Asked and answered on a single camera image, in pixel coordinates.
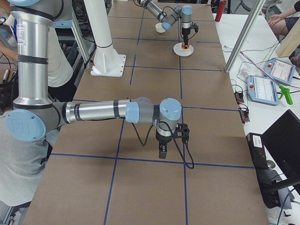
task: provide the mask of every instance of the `blue cable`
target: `blue cable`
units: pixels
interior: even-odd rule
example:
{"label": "blue cable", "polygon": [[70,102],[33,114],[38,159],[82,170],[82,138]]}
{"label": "blue cable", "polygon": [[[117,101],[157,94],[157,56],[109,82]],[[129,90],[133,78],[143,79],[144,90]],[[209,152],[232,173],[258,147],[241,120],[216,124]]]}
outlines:
{"label": "blue cable", "polygon": [[285,197],[285,200],[283,201],[283,204],[281,206],[281,211],[280,211],[280,214],[279,214],[279,217],[278,217],[278,220],[277,220],[277,225],[279,225],[279,221],[280,221],[280,217],[281,217],[281,214],[282,214],[282,211],[283,211],[283,207],[285,206],[285,202],[288,198],[288,196],[290,195],[290,193],[295,190],[294,188],[292,190],[289,191],[289,193],[287,193],[286,197]]}

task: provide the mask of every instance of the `person's hand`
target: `person's hand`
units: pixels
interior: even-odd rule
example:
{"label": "person's hand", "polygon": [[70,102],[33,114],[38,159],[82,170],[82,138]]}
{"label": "person's hand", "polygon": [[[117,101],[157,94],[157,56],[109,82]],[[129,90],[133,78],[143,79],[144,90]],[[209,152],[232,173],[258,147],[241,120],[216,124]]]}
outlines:
{"label": "person's hand", "polygon": [[281,15],[273,15],[268,20],[268,25],[271,27],[271,26],[275,25],[276,23],[278,23],[279,21],[281,21],[282,19],[283,18]]}

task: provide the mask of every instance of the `black monitor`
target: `black monitor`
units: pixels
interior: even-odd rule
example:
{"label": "black monitor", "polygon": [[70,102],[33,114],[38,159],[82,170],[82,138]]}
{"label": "black monitor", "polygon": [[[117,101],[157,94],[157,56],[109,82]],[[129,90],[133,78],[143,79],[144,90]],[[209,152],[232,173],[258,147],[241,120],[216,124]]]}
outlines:
{"label": "black monitor", "polygon": [[300,119],[291,110],[287,110],[261,138],[276,164],[288,178],[281,185],[276,185],[274,190],[293,185],[300,194]]}

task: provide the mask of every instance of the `white sticker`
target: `white sticker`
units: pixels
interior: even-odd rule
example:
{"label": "white sticker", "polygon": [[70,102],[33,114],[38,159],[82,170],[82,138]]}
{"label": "white sticker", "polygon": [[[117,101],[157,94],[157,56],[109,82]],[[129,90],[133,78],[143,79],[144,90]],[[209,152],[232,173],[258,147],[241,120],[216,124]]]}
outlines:
{"label": "white sticker", "polygon": [[260,136],[253,135],[253,145],[254,147],[262,148],[262,140]]}
{"label": "white sticker", "polygon": [[18,45],[26,45],[26,26],[24,24],[17,24],[17,38]]}

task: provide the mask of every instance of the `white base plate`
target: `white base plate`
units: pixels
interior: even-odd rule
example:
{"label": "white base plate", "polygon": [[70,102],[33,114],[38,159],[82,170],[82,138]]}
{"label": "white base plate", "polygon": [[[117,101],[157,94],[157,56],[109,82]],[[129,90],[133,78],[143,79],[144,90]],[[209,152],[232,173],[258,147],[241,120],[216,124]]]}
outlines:
{"label": "white base plate", "polygon": [[189,49],[182,49],[182,43],[174,45],[173,50],[178,56],[189,56],[194,52],[194,48],[190,45]]}

